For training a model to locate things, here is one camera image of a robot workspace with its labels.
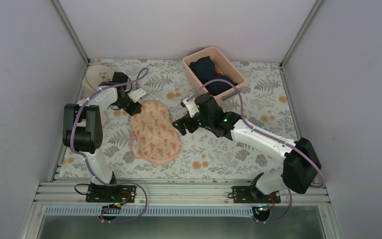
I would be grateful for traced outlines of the floral peach mesh laundry bag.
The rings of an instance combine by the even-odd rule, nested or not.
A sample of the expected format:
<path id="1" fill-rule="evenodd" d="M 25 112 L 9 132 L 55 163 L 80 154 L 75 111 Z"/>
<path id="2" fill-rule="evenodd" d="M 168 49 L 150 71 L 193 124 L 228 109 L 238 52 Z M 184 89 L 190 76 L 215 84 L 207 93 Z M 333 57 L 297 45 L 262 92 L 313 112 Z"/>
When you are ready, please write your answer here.
<path id="1" fill-rule="evenodd" d="M 141 113 L 131 117 L 130 126 L 130 150 L 135 158 L 157 166 L 170 163 L 180 154 L 181 139 L 167 107 L 161 102 L 144 102 Z"/>

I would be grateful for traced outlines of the navy blue bra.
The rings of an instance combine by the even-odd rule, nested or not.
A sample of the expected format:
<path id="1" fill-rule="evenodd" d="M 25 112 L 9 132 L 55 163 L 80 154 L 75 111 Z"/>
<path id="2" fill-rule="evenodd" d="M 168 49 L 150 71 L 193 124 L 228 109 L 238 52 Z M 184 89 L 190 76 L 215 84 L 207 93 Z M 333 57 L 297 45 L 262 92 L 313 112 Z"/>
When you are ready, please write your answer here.
<path id="1" fill-rule="evenodd" d="M 202 84 L 205 84 L 210 80 L 223 79 L 234 86 L 238 85 L 237 83 L 234 83 L 230 77 L 217 73 L 215 63 L 209 56 L 202 57 L 195 62 L 191 62 L 189 68 Z M 211 95 L 217 96 L 232 87 L 224 82 L 213 82 L 208 84 L 205 88 Z"/>

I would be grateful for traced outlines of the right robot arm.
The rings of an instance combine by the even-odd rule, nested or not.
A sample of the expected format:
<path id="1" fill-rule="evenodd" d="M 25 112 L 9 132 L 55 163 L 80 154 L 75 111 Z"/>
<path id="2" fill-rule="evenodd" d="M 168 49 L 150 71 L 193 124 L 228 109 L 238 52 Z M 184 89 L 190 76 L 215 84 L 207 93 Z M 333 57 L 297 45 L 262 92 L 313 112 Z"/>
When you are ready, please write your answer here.
<path id="1" fill-rule="evenodd" d="M 312 143 L 306 138 L 292 140 L 279 137 L 245 121 L 240 114 L 224 112 L 209 93 L 181 102 L 187 113 L 172 125 L 181 135 L 204 128 L 216 137 L 246 144 L 271 156 L 283 165 L 282 172 L 261 173 L 252 183 L 250 198 L 263 202 L 270 193 L 290 189 L 305 194 L 321 172 L 321 164 Z"/>

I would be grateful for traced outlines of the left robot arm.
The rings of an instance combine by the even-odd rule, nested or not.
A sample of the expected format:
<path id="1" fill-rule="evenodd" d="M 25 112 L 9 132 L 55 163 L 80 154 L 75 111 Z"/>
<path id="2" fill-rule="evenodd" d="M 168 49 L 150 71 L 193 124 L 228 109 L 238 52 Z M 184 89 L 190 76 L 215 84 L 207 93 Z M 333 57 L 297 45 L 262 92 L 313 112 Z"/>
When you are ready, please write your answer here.
<path id="1" fill-rule="evenodd" d="M 126 74 L 114 72 L 88 98 L 64 107 L 62 142 L 73 153 L 83 157 L 92 175 L 88 190 L 84 193 L 88 202 L 111 202 L 126 193 L 107 165 L 101 145 L 103 117 L 107 109 L 115 106 L 130 116 L 141 113 L 142 105 L 138 102 L 138 97 L 134 98 L 125 90 L 131 84 L 133 81 Z"/>

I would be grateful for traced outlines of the white pink-trimmed mesh laundry bag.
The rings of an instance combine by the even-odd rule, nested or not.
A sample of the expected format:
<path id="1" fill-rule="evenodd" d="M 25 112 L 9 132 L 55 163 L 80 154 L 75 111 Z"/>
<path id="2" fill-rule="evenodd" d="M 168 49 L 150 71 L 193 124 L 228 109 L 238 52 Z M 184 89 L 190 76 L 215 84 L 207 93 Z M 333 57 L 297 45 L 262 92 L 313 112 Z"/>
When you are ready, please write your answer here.
<path id="1" fill-rule="evenodd" d="M 100 120 L 101 120 L 102 127 L 104 127 L 107 123 L 107 112 L 106 111 L 100 112 Z"/>

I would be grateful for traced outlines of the beige round mesh laundry bag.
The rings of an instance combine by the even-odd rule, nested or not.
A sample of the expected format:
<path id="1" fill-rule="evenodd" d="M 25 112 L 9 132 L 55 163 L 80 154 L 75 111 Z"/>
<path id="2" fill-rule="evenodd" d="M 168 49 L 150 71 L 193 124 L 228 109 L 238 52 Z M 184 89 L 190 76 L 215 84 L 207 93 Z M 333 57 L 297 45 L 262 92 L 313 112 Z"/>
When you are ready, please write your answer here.
<path id="1" fill-rule="evenodd" d="M 86 70 L 82 80 L 82 89 L 85 97 L 91 96 L 99 84 L 112 80 L 114 71 L 104 65 L 92 65 Z"/>

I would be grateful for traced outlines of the aluminium frame post left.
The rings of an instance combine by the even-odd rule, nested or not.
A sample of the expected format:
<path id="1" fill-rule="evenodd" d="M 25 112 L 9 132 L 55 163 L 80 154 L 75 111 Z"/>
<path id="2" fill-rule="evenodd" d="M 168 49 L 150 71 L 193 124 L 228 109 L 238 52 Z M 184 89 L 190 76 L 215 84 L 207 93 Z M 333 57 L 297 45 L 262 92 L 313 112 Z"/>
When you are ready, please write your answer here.
<path id="1" fill-rule="evenodd" d="M 87 56 L 87 54 L 83 48 L 83 45 L 81 44 L 77 34 L 75 33 L 75 30 L 72 27 L 72 25 L 69 21 L 69 18 L 67 16 L 67 14 L 65 13 L 60 1 L 59 0 L 50 0 L 50 2 L 54 6 L 59 18 L 61 19 L 61 21 L 63 23 L 64 28 L 66 29 L 70 39 L 72 40 L 76 50 L 78 51 L 78 53 L 80 54 L 80 56 L 82 58 L 82 60 L 85 62 L 86 65 L 89 65 L 90 59 Z"/>

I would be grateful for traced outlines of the aluminium frame post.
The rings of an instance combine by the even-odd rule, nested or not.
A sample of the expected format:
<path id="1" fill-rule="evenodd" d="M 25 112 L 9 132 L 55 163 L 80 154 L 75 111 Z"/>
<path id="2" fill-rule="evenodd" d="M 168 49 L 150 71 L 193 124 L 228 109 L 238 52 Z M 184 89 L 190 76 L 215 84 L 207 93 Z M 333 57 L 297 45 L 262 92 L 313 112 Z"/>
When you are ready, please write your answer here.
<path id="1" fill-rule="evenodd" d="M 86 65 L 89 65 L 90 59 L 87 56 L 87 54 L 83 48 L 83 45 L 81 44 L 77 34 L 75 33 L 75 30 L 72 27 L 72 25 L 69 21 L 69 18 L 67 16 L 67 14 L 65 13 L 60 1 L 59 0 L 50 0 L 50 2 L 54 6 L 59 18 L 61 19 L 61 21 L 63 23 L 64 28 L 66 29 L 70 39 L 72 40 L 76 50 L 78 51 L 78 53 L 80 54 L 80 56 L 82 58 L 82 60 L 85 62 Z"/>
<path id="2" fill-rule="evenodd" d="M 314 4 L 313 4 L 312 8 L 310 9 L 307 17 L 304 20 L 301 28 L 297 32 L 294 40 L 292 41 L 289 49 L 286 52 L 282 62 L 280 63 L 280 66 L 281 66 L 282 70 L 285 68 L 286 64 L 290 60 L 293 52 L 295 51 L 295 49 L 297 48 L 297 46 L 298 46 L 298 44 L 300 42 L 300 40 L 304 36 L 304 34 L 307 31 L 307 29 L 310 27 L 311 22 L 313 21 L 313 19 L 315 18 L 315 16 L 317 15 L 318 11 L 320 10 L 320 8 L 322 7 L 323 4 L 324 4 L 324 0 L 316 0 L 314 2 Z"/>

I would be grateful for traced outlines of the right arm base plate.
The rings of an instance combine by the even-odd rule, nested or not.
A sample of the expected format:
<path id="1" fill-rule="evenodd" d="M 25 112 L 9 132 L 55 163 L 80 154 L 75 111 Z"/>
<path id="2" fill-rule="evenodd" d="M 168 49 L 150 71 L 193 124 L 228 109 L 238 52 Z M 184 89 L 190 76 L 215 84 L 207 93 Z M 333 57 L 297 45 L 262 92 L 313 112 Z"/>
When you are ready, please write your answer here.
<path id="1" fill-rule="evenodd" d="M 227 194 L 227 198 L 232 199 L 235 204 L 272 204 L 281 202 L 278 191 L 267 195 L 251 186 L 233 186 L 232 191 Z"/>

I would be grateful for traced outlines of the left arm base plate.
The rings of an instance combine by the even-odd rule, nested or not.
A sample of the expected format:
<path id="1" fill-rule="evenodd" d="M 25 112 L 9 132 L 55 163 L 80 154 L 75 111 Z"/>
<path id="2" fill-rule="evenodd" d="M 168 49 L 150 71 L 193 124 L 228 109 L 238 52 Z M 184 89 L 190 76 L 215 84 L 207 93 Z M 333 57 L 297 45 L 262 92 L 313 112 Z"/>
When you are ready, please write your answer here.
<path id="1" fill-rule="evenodd" d="M 121 185 L 108 187 L 91 184 L 85 201 L 88 203 L 134 203 L 136 186 Z"/>

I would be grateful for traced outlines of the aluminium frame post right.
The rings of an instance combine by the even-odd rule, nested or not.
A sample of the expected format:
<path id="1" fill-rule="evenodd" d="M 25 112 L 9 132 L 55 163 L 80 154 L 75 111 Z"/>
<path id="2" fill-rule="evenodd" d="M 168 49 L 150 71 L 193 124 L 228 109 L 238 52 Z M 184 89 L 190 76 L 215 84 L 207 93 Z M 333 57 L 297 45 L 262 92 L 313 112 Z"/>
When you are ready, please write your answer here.
<path id="1" fill-rule="evenodd" d="M 289 49 L 286 52 L 282 62 L 280 63 L 280 66 L 281 66 L 282 70 L 285 68 L 286 64 L 290 60 L 293 52 L 295 51 L 295 49 L 297 48 L 297 46 L 298 46 L 298 44 L 300 42 L 300 40 L 304 36 L 304 34 L 307 31 L 307 29 L 310 27 L 311 22 L 313 21 L 313 19 L 315 18 L 315 16 L 317 15 L 318 11 L 320 10 L 320 8 L 322 7 L 323 4 L 324 4 L 324 0 L 316 0 L 314 2 L 314 4 L 313 4 L 312 8 L 310 9 L 307 17 L 304 20 L 301 28 L 297 32 L 294 40 L 292 41 Z"/>

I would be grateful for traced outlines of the aluminium front rail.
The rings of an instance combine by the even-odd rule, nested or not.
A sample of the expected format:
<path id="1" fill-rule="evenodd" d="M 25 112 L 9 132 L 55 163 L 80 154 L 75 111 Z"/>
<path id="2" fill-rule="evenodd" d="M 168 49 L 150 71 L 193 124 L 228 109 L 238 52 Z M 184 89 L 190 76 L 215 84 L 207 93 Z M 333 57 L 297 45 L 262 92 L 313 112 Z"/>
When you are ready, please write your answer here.
<path id="1" fill-rule="evenodd" d="M 83 179 L 64 179 L 39 184 L 33 202 L 37 204 L 85 204 L 87 187 Z M 231 206 L 227 198 L 232 186 L 246 186 L 247 180 L 138 180 L 143 187 L 137 189 L 136 205 L 143 205 L 145 198 L 150 206 Z M 285 206 L 293 199 L 294 206 L 329 206 L 331 204 L 325 188 L 310 188 L 305 194 L 288 193 L 280 190 L 281 202 Z"/>

